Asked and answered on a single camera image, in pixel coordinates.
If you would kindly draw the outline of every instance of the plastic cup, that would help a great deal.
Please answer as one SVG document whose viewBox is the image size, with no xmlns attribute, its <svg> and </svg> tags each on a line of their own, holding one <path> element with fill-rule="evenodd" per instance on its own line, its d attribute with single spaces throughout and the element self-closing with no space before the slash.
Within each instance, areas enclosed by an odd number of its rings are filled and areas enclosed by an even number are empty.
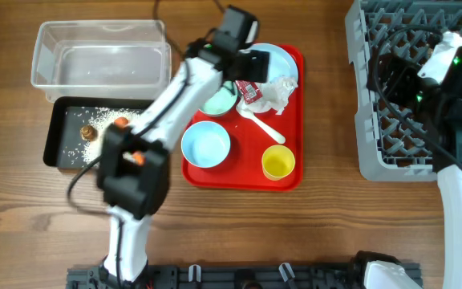
<svg viewBox="0 0 462 289">
<path fill-rule="evenodd" d="M 263 153 L 261 165 L 265 177 L 272 181 L 279 181 L 294 171 L 295 156 L 286 146 L 276 144 Z"/>
</svg>

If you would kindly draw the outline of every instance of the cable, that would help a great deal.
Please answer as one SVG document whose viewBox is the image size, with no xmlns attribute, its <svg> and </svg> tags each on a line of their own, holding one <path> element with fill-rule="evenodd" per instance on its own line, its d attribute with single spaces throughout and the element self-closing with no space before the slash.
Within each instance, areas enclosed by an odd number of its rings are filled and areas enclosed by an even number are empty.
<svg viewBox="0 0 462 289">
<path fill-rule="evenodd" d="M 219 0 L 213 0 L 213 2 L 215 3 L 215 5 L 217 5 L 218 10 L 220 10 L 222 12 L 222 14 L 224 14 L 225 13 L 225 8 L 222 6 L 222 4 L 219 2 Z"/>
<path fill-rule="evenodd" d="M 181 50 L 180 46 L 172 40 L 168 35 L 167 32 L 165 32 L 163 26 L 160 24 L 160 17 L 158 16 L 158 9 L 160 8 L 160 0 L 155 0 L 154 5 L 152 7 L 152 18 L 156 20 L 156 29 L 162 34 L 165 35 L 165 39 L 167 40 L 167 43 L 170 44 L 171 47 L 174 48 L 174 50 L 177 52 L 177 54 L 184 59 L 184 52 Z"/>
<path fill-rule="evenodd" d="M 215 33 L 215 31 L 217 31 L 217 28 L 215 28 L 215 27 L 208 30 L 208 32 L 206 33 L 206 36 L 205 36 L 205 40 L 207 40 L 210 35 Z"/>
<path fill-rule="evenodd" d="M 99 163 L 101 161 L 101 158 L 102 156 L 98 156 L 97 158 L 95 158 L 93 161 L 91 161 L 90 163 L 88 163 L 87 166 L 83 167 L 71 180 L 71 182 L 69 183 L 69 185 L 67 186 L 67 203 L 69 204 L 69 206 L 75 208 L 78 212 L 80 213 L 84 213 L 84 214 L 91 214 L 91 215 L 99 215 L 99 216 L 108 216 L 109 213 L 106 212 L 106 211 L 102 211 L 102 210 L 90 210 L 90 209 L 85 209 L 83 208 L 82 206 L 76 204 L 73 200 L 72 200 L 72 190 L 74 189 L 74 186 L 76 185 L 76 183 L 79 181 L 79 179 L 85 174 L 87 173 L 90 169 L 92 169 L 94 167 L 94 165 L 96 165 L 97 163 Z"/>
<path fill-rule="evenodd" d="M 409 31 L 409 30 L 426 31 L 426 32 L 431 32 L 433 34 L 438 34 L 438 35 L 442 34 L 441 31 L 439 31 L 437 29 L 434 29 L 434 28 L 431 28 L 431 27 L 421 26 L 421 25 L 407 25 L 407 26 L 404 26 L 404 27 L 398 29 L 397 31 L 393 32 L 391 35 L 386 37 L 381 42 L 381 44 L 379 44 L 379 51 L 378 51 L 377 55 L 375 56 L 375 60 L 374 60 L 374 67 L 373 67 L 372 73 L 373 73 L 375 89 L 377 90 L 377 93 L 379 93 L 380 98 L 386 104 L 386 107 L 388 108 L 388 110 L 395 117 L 397 117 L 401 123 L 405 124 L 408 128 L 410 128 L 418 137 L 423 139 L 426 144 L 431 145 L 432 147 L 434 147 L 436 149 L 436 151 L 438 151 L 442 155 L 446 156 L 446 158 L 448 158 L 454 165 L 457 165 L 457 167 L 462 172 L 462 164 L 451 153 L 449 153 L 446 149 L 444 149 L 440 144 L 436 143 L 429 136 L 426 136 L 424 133 L 422 133 L 419 129 L 417 129 L 415 126 L 413 126 L 409 121 L 407 121 L 405 118 L 403 118 L 400 115 L 400 113 L 397 112 L 397 110 L 395 108 L 393 108 L 391 103 L 387 100 L 387 97 L 384 95 L 383 89 L 381 87 L 381 83 L 379 82 L 379 59 L 380 59 L 381 53 L 383 52 L 383 48 L 384 48 L 385 44 L 386 43 L 389 44 L 390 39 L 394 38 L 396 35 L 398 35 L 400 33 L 403 33 L 405 31 Z"/>
<path fill-rule="evenodd" d="M 440 102 L 438 103 L 438 106 L 437 106 L 437 109 L 436 109 L 436 114 L 434 116 L 434 124 L 435 126 L 439 126 L 440 125 L 440 116 L 441 116 L 441 113 L 443 112 L 443 108 L 445 106 L 445 104 L 450 101 L 450 100 L 454 100 L 456 98 L 459 98 L 459 96 L 450 96 L 450 95 L 446 95 L 445 97 L 442 97 Z"/>
<path fill-rule="evenodd" d="M 117 278 L 117 286 L 119 287 L 119 289 L 122 288 L 122 284 L 121 284 L 121 278 L 120 278 L 120 249 L 121 249 L 121 246 L 122 246 L 122 234 L 123 234 L 123 231 L 124 231 L 124 221 L 122 221 L 122 219 L 119 219 L 119 235 L 117 237 L 117 252 L 115 254 L 115 258 L 116 258 L 116 261 L 115 261 L 115 274 L 116 274 L 116 278 Z"/>
</svg>

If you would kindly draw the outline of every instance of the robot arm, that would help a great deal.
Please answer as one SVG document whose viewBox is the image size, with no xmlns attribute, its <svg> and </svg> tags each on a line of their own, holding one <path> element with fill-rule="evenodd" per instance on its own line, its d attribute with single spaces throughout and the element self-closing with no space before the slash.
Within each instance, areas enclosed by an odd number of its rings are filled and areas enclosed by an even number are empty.
<svg viewBox="0 0 462 289">
<path fill-rule="evenodd" d="M 445 218 L 445 274 L 443 289 L 462 289 L 462 172 L 456 165 L 438 172 Z M 367 264 L 366 289 L 420 289 L 404 269 L 394 263 Z"/>
<path fill-rule="evenodd" d="M 383 55 L 387 83 L 385 91 L 397 92 L 389 101 L 411 108 L 416 119 L 426 123 L 428 135 L 462 164 L 462 38 L 444 33 L 432 57 L 419 69 L 394 55 Z M 399 82 L 406 79 L 411 85 Z M 462 171 L 450 159 L 433 150 L 433 169 L 444 205 L 445 289 L 462 288 Z M 401 266 L 373 261 L 367 264 L 364 286 L 376 288 L 419 288 Z"/>
<path fill-rule="evenodd" d="M 170 85 L 129 129 L 112 125 L 105 132 L 97 174 L 113 216 L 110 251 L 99 269 L 105 283 L 144 287 L 145 246 L 152 215 L 168 192 L 170 152 L 198 108 L 225 81 L 266 81 L 270 54 L 244 51 L 256 39 L 258 27 L 256 17 L 230 6 L 212 41 L 198 39 L 188 46 Z M 123 159 L 123 153 L 135 151 L 145 155 L 143 166 Z"/>
</svg>

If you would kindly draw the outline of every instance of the light blue bowl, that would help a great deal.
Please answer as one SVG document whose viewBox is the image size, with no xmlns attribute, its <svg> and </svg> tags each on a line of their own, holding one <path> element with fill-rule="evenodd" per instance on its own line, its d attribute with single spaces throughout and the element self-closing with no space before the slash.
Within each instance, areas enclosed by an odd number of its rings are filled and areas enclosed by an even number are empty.
<svg viewBox="0 0 462 289">
<path fill-rule="evenodd" d="M 207 169 L 220 164 L 229 154 L 231 140 L 220 124 L 200 121 L 184 132 L 181 151 L 196 167 Z"/>
</svg>

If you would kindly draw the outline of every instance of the food wrapper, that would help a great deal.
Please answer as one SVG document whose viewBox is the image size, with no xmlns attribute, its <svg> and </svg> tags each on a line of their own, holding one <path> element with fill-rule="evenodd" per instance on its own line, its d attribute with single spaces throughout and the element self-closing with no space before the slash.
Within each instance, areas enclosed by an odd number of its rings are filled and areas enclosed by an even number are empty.
<svg viewBox="0 0 462 289">
<path fill-rule="evenodd" d="M 259 89 L 263 97 L 247 104 L 245 99 L 238 105 L 245 106 L 251 112 L 268 112 L 271 108 L 275 109 L 276 115 L 280 116 L 288 105 L 288 98 L 297 88 L 297 80 L 293 77 L 278 77 L 271 83 L 260 83 Z"/>
<path fill-rule="evenodd" d="M 235 83 L 237 84 L 238 91 L 242 94 L 246 104 L 251 104 L 263 96 L 255 83 L 250 83 L 249 81 L 244 80 L 237 80 Z"/>
</svg>

